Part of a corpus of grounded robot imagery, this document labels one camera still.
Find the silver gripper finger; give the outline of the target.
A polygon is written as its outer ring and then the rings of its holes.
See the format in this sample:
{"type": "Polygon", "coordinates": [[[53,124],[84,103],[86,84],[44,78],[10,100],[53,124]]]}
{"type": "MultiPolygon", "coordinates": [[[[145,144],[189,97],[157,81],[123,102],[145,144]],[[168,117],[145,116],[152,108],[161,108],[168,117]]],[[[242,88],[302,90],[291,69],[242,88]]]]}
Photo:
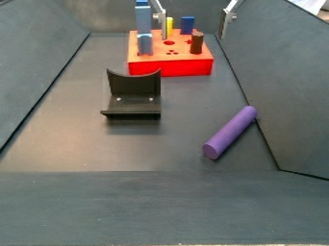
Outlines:
{"type": "Polygon", "coordinates": [[[161,39],[167,39],[167,12],[165,9],[161,7],[159,0],[148,0],[153,9],[155,13],[152,14],[152,18],[157,20],[160,24],[161,30],[161,39]]]}
{"type": "Polygon", "coordinates": [[[238,8],[240,0],[230,0],[228,5],[220,11],[220,18],[217,24],[217,37],[224,38],[227,25],[236,18],[234,10],[238,8]]]}

